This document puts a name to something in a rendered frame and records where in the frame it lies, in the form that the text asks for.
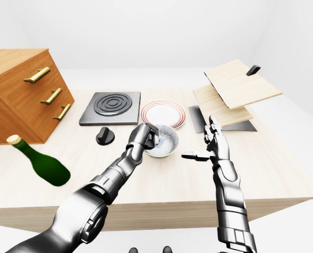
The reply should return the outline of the dark grey flat base plate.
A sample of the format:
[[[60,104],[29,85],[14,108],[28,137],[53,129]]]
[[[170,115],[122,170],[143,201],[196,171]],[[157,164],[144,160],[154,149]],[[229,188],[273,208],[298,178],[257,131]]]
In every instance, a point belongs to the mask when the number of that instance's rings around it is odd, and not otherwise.
[[[204,130],[204,126],[206,124],[204,117],[201,113],[201,110],[198,105],[196,106],[190,106],[188,107],[192,123],[195,129],[196,133],[201,133]],[[249,120],[240,122],[240,123],[235,123],[232,125],[228,126],[223,126],[222,130],[224,131],[254,131],[257,132],[257,129],[252,125],[252,123]]]

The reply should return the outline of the small pale wooden board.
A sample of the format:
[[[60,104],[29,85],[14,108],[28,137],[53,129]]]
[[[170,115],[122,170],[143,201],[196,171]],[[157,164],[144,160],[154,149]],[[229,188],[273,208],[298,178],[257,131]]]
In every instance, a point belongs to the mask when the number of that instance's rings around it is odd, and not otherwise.
[[[193,90],[201,113],[206,121],[213,115],[222,127],[250,120],[253,116],[244,107],[229,109],[212,85]]]

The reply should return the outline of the round black knob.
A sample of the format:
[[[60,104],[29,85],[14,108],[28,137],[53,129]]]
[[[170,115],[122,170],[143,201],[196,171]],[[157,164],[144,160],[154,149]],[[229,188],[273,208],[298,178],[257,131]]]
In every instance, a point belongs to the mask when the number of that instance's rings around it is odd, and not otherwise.
[[[108,145],[114,141],[115,135],[108,127],[102,127],[95,139],[99,145]]]

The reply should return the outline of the large pale wooden board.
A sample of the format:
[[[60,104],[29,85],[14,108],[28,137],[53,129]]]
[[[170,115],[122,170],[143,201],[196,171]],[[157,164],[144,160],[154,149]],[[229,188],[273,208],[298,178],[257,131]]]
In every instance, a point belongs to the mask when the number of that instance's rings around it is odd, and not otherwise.
[[[258,73],[247,76],[249,70],[250,67],[236,59],[204,73],[229,109],[282,94]]]

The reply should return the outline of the small black block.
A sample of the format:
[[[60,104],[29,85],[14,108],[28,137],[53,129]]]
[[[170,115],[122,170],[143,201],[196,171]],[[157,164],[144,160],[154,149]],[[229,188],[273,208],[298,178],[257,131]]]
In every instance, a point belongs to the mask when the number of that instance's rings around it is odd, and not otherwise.
[[[259,70],[261,69],[260,66],[258,65],[253,65],[250,70],[246,73],[247,76],[251,76],[251,75],[254,75],[256,74]]]

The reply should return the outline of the wooden drawer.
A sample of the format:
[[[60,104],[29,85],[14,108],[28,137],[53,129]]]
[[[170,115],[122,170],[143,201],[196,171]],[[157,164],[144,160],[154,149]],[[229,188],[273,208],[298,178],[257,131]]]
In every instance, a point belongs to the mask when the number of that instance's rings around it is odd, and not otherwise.
[[[50,105],[40,102],[48,99],[52,95],[51,91],[58,88],[61,88],[62,92]],[[46,142],[60,122],[57,119],[53,119],[53,117],[58,116],[62,112],[61,106],[72,105],[73,102],[74,99],[63,81],[31,85],[31,91],[21,107],[21,112],[25,116],[27,125],[38,136],[38,140],[35,140],[35,143]]]
[[[65,81],[54,66],[21,75],[6,92],[12,108],[33,128],[55,124],[74,102]]]
[[[48,49],[0,49],[0,96],[6,98],[19,87],[31,89],[33,84],[23,79],[32,77],[38,69],[45,67],[51,71],[34,84],[53,83],[61,77]]]

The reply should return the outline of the green wine bottle with cork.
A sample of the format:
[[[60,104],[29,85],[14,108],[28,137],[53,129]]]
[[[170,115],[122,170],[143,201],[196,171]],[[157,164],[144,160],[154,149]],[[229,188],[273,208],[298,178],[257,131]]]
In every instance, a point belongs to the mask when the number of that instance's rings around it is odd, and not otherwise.
[[[70,171],[56,158],[36,151],[17,134],[6,141],[22,152],[30,160],[36,174],[51,185],[60,187],[69,181]]]

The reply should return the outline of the speckled grey patterned bowl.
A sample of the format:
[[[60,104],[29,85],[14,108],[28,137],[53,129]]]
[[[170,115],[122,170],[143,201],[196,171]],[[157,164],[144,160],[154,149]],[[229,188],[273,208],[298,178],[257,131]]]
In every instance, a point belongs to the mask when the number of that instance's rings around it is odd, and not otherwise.
[[[154,158],[164,158],[171,155],[179,145],[179,137],[170,126],[156,125],[159,129],[159,143],[151,150],[144,153]]]

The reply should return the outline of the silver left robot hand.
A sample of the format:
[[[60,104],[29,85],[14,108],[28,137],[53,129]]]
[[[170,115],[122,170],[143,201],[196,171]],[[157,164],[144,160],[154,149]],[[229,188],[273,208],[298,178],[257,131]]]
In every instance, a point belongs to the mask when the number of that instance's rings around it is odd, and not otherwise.
[[[159,129],[149,123],[141,123],[131,132],[126,148],[133,148],[132,158],[138,161],[144,150],[151,150],[158,143]]]

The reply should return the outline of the wooden cabinet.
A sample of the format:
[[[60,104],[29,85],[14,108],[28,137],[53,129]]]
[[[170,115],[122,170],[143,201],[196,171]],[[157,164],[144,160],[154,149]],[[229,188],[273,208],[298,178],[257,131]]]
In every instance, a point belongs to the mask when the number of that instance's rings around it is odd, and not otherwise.
[[[45,143],[73,103],[47,49],[0,49],[0,144]]]

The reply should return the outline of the flat dark stove plate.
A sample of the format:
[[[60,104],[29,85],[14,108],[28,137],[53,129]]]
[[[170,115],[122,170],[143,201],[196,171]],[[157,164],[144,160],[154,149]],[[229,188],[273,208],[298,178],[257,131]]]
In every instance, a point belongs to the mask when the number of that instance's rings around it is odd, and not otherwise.
[[[96,92],[79,125],[136,125],[140,100],[140,92]]]

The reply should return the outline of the white plate with red rings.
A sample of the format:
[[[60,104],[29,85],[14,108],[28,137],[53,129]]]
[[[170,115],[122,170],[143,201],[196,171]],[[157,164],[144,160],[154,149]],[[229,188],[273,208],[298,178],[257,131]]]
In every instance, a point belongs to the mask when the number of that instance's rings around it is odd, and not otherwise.
[[[176,129],[185,123],[187,115],[184,108],[173,101],[156,100],[141,109],[140,118],[143,123],[166,125]]]

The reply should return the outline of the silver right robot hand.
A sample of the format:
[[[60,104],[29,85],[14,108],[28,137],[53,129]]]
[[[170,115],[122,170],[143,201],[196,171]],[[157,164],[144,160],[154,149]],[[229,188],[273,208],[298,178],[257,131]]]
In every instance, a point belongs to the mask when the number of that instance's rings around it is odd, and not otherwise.
[[[206,150],[184,152],[181,157],[195,161],[211,160],[212,163],[219,160],[230,160],[227,139],[222,133],[221,125],[212,114],[209,116],[209,123],[204,126],[203,133],[204,141],[207,144]]]

